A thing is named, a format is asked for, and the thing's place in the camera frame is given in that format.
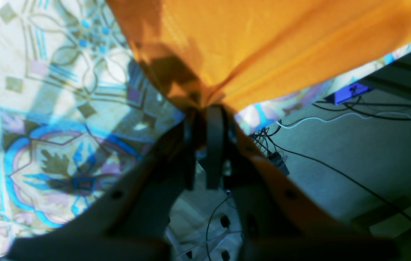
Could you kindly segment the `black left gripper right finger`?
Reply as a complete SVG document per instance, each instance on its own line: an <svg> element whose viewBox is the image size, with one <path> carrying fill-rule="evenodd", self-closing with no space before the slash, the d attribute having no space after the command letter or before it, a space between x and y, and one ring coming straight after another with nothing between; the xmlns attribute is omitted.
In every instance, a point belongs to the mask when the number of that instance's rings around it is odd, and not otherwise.
<svg viewBox="0 0 411 261"><path fill-rule="evenodd" d="M231 191L244 233L239 261L395 261L391 239L358 233L312 202L222 105L205 110L206 185Z"/></svg>

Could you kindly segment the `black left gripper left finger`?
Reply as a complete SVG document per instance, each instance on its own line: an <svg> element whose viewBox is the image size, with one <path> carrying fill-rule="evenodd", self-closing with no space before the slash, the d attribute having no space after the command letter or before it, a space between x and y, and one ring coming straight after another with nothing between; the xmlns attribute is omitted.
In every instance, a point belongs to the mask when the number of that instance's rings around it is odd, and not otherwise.
<svg viewBox="0 0 411 261"><path fill-rule="evenodd" d="M169 212L195 175L193 137L200 114L189 110L142 160L84 213L50 233L16 239L10 261L169 261Z"/></svg>

